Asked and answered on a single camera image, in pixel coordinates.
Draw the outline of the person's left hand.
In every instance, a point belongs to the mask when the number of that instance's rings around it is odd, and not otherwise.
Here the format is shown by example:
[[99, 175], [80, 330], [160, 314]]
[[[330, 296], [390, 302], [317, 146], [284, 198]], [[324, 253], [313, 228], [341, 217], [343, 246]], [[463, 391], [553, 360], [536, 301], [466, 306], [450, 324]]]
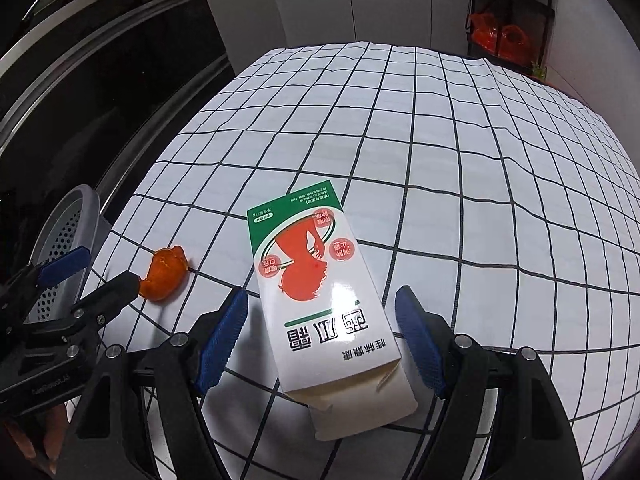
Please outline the person's left hand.
[[54, 479], [67, 428], [65, 404], [35, 419], [2, 420], [1, 478]]

